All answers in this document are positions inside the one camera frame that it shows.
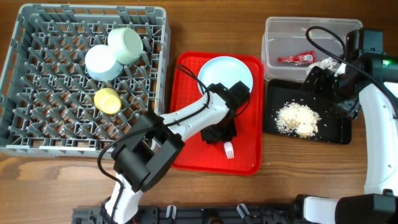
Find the white plastic fork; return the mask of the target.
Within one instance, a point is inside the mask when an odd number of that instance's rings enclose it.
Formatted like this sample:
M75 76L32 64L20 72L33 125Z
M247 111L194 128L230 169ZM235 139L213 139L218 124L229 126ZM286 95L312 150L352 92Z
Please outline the white plastic fork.
M224 151L226 153L227 159L234 158L234 148L232 142L225 142L224 143Z

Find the white napkin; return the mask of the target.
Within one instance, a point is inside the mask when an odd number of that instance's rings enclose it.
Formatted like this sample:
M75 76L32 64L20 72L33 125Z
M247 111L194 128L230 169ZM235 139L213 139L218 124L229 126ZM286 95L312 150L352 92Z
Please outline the white napkin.
M310 64L306 69L306 74L308 75L313 67L320 67L322 69L329 69L331 70L335 76L345 73L346 64L339 64L336 60L332 59L331 57L322 60L321 62L315 62Z

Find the red sauce packet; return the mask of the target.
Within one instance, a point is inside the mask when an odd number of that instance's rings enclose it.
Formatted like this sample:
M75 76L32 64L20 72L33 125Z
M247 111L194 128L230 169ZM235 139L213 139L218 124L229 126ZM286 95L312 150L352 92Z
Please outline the red sauce packet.
M279 57L278 62L292 63L294 65L312 64L317 61L315 51L308 50L289 57Z

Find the light blue plate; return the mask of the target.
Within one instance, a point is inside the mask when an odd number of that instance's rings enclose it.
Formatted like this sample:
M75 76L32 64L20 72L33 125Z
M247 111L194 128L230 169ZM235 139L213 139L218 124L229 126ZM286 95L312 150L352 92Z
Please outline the light blue plate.
M215 57L207 61L199 71L198 79L208 87L211 84L223 84L231 88L241 81L252 91L253 77L248 66L242 61L229 56Z

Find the yellow cup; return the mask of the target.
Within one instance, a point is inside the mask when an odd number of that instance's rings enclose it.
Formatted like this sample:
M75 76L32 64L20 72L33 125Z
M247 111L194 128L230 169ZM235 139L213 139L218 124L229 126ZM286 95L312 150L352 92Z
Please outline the yellow cup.
M118 93L112 88L102 88L94 95L96 108L106 114L115 114L121 109L121 99Z

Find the light green bowl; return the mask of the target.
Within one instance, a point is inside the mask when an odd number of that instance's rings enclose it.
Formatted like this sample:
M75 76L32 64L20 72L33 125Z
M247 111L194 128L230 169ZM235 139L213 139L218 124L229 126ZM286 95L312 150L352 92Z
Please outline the light green bowl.
M123 65L133 64L144 51L139 34L128 27L113 29L108 35L108 47Z

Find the small light blue bowl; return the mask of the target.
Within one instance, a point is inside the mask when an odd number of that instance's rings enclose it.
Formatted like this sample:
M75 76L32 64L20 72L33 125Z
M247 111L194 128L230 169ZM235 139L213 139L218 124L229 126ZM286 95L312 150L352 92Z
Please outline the small light blue bowl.
M97 81L105 82L118 77L123 70L107 45L96 45L87 51L85 65L89 76Z

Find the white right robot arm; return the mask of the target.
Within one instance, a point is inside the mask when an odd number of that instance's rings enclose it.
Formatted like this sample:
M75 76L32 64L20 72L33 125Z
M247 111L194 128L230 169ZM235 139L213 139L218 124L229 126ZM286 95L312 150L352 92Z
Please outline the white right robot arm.
M304 196L297 219L312 223L397 223L397 61L365 53L333 79L333 92L359 96L366 124L364 194L330 199Z

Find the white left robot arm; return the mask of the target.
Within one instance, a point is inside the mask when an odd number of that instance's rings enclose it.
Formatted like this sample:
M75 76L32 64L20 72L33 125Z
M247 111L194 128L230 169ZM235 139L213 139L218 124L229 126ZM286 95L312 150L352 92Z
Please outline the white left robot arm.
M128 223L138 212L144 192L151 189L168 172L185 145L185 141L209 126L226 123L249 99L243 82L231 88L211 84L196 102L161 116L148 111L141 115L129 132L112 142L116 181L112 196L101 206L107 223Z

